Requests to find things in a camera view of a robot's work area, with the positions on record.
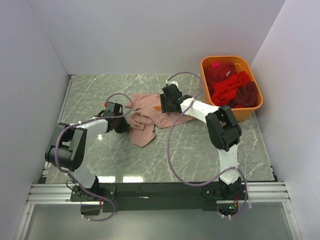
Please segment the pink t shirt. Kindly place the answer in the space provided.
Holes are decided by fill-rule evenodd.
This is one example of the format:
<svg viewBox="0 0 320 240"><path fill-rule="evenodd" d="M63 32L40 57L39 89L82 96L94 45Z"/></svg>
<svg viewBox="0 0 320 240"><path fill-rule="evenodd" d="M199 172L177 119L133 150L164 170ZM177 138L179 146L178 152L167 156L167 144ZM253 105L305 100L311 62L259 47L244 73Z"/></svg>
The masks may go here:
<svg viewBox="0 0 320 240"><path fill-rule="evenodd" d="M156 127L170 128L173 123L182 125L193 119L189 115L178 118L178 113L163 113L155 109L160 106L159 93L134 93L131 102L125 104L126 108L132 109L132 114L126 119L130 125L128 137L132 144L143 148L156 137Z"/></svg>

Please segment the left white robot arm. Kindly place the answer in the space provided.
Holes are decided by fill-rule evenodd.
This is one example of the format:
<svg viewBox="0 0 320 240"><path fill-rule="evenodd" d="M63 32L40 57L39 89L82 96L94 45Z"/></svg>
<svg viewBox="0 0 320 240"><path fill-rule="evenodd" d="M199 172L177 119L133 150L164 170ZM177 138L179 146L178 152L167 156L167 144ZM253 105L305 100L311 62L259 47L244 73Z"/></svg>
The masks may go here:
<svg viewBox="0 0 320 240"><path fill-rule="evenodd" d="M129 128L123 106L106 102L104 110L84 123L58 123L45 151L45 160L70 174L75 183L82 185L82 195L94 201L100 195L99 179L84 164L87 139L111 131L126 133Z"/></svg>

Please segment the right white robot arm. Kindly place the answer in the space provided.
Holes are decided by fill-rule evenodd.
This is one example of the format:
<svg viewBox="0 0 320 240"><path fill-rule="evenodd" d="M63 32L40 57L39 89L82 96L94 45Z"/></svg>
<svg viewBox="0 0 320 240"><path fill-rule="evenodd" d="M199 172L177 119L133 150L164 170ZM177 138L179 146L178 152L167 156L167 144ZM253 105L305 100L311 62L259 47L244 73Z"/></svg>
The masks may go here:
<svg viewBox="0 0 320 240"><path fill-rule="evenodd" d="M190 116L206 124L209 139L219 156L220 173L214 179L218 179L221 197L232 199L242 179L238 170L238 145L242 130L233 111L228 105L209 105L190 95L183 95L174 83L167 84L162 91L161 111L179 114L171 125L170 133L182 117Z"/></svg>

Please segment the bright red t shirt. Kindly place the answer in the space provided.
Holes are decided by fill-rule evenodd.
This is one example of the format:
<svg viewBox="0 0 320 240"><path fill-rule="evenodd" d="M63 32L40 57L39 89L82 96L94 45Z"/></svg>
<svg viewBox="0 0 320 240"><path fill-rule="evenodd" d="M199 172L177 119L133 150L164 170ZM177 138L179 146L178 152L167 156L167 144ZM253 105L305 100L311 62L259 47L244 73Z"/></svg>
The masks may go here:
<svg viewBox="0 0 320 240"><path fill-rule="evenodd" d="M239 88L246 86L251 81L245 71L233 74L230 78L213 85L211 101L216 106L229 105L236 97Z"/></svg>

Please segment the dark red t shirt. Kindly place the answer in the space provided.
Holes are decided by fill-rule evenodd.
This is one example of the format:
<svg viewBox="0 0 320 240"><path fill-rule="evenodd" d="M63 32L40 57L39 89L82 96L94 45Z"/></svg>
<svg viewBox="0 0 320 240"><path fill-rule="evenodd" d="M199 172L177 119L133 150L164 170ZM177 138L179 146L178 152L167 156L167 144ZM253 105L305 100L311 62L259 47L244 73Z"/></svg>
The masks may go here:
<svg viewBox="0 0 320 240"><path fill-rule="evenodd" d="M208 86L213 86L216 83L229 79L236 74L236 67L233 62L220 63L220 66L213 71L208 71L206 82Z"/></svg>

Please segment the magenta garment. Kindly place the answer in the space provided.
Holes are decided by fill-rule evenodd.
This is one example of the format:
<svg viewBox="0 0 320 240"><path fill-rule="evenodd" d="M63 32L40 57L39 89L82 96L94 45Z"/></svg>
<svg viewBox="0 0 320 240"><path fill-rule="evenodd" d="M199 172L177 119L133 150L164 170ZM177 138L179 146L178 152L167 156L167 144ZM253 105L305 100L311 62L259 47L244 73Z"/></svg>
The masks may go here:
<svg viewBox="0 0 320 240"><path fill-rule="evenodd" d="M210 68L210 72L212 72L213 70L215 70L217 67L219 67L221 64L219 62L213 62L211 64L211 68Z"/></svg>

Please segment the orange plastic basket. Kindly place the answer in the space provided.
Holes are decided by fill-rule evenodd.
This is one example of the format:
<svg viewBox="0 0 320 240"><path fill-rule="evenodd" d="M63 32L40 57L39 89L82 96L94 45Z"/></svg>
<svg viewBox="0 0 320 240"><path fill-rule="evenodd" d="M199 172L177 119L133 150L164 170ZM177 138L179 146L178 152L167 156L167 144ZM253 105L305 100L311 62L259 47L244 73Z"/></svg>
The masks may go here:
<svg viewBox="0 0 320 240"><path fill-rule="evenodd" d="M253 75L253 72L251 70L251 67L249 63L242 57L236 56L236 55L225 55L225 56L207 56L205 57L200 64L201 67L201 76L204 81L204 94L203 94L203 100L205 103L210 105L215 105L212 100L211 96L214 93L214 86L208 86L207 84L207 76L209 69L211 68L212 63L218 62L218 63L227 63L232 62L235 65L236 72L239 73L241 71L245 71L251 81L255 82L257 86L257 106L255 107L247 107L247 108L232 108L232 111L236 117L236 119L240 122L245 121L255 110L259 109L263 104L263 96L261 94L260 88L258 87L257 81Z"/></svg>

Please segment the maroon t shirt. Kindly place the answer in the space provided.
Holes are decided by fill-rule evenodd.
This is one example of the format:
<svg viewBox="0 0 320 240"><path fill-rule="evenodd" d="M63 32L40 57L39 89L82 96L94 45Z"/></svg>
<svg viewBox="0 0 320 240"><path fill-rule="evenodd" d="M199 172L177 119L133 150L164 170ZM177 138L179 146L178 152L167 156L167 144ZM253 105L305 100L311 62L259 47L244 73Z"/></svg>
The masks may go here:
<svg viewBox="0 0 320 240"><path fill-rule="evenodd" d="M250 81L237 90L235 98L231 100L231 108L253 108L257 106L258 89L255 82Z"/></svg>

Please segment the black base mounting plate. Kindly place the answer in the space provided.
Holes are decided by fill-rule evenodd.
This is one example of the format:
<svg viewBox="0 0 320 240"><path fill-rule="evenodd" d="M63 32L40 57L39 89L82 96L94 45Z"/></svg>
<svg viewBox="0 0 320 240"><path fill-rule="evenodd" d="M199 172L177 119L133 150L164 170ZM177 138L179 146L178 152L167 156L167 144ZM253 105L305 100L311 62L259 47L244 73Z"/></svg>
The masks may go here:
<svg viewBox="0 0 320 240"><path fill-rule="evenodd" d="M104 213L198 209L217 211L218 202L223 201L234 215L239 208L233 204L248 198L243 184L234 191L229 191L216 181L202 187L188 186L181 182L101 183L97 193L103 199L89 195L75 185L72 188L70 201L101 202Z"/></svg>

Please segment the aluminium extrusion rail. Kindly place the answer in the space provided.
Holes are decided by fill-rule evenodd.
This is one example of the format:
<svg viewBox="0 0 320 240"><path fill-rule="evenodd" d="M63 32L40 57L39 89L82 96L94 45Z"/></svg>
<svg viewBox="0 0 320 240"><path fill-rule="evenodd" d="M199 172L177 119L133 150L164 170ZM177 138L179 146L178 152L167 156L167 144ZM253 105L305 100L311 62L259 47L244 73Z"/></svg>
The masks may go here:
<svg viewBox="0 0 320 240"><path fill-rule="evenodd" d="M251 203L290 202L284 182L248 182ZM33 184L26 203L29 205L75 204L70 200L72 191L65 184Z"/></svg>

